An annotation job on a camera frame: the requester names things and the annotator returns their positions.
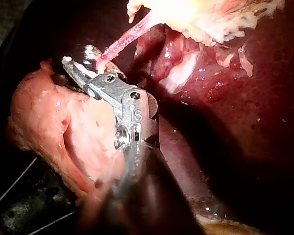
screw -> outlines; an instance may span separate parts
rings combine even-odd
[[[104,79],[104,82],[106,83],[112,83],[116,80],[116,77],[112,74],[107,75],[107,77]]]
[[[141,98],[141,94],[139,92],[132,92],[130,94],[130,97],[134,100],[140,99]]]

dark red liver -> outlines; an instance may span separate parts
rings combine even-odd
[[[159,95],[163,91],[156,84],[147,89],[161,99],[162,150],[194,208],[204,214],[209,206],[213,208],[209,215],[217,212],[224,216],[229,210],[217,196],[251,225],[291,233],[294,0],[289,1],[286,12],[248,35],[246,51],[255,66],[254,76],[231,83],[217,102],[207,102],[195,77],[182,91],[191,97],[183,96],[182,101],[189,105],[181,103],[181,94]],[[11,44],[3,45],[0,52],[0,146],[5,156],[5,160],[0,159],[2,170],[16,175],[19,171],[6,166],[6,158],[20,153],[6,142],[4,126],[11,96],[20,80],[48,58],[53,58],[55,68],[63,73],[63,55],[81,59],[84,45],[93,44],[103,50],[129,28],[124,0],[33,2]],[[132,44],[115,60],[125,73],[133,68],[134,51]],[[250,149],[256,153],[246,154],[238,140],[251,143]],[[0,195],[4,182],[10,181],[0,182]]]

